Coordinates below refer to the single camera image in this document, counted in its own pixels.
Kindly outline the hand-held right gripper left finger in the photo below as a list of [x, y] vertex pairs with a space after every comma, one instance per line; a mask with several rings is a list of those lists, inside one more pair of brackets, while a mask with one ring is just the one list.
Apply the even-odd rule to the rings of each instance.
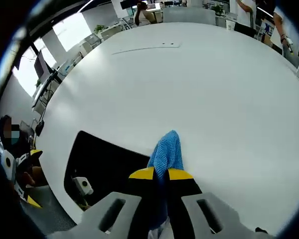
[[154, 167], [132, 173], [122, 192], [112, 192], [86, 210], [81, 222], [50, 239], [157, 239], [167, 221]]

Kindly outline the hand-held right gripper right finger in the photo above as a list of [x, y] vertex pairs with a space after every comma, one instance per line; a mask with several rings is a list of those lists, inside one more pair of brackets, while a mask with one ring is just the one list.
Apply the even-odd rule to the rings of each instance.
[[238, 213], [210, 192], [202, 192], [184, 170], [167, 171], [167, 213], [176, 239], [271, 239], [247, 228]]

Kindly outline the person's left hand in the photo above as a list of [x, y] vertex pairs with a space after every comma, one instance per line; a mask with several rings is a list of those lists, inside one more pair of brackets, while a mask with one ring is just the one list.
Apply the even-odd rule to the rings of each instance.
[[30, 167], [27, 171], [18, 172], [16, 174], [16, 179], [22, 187], [26, 187], [27, 185], [31, 187], [40, 187], [47, 185], [46, 178], [40, 166], [33, 166]]

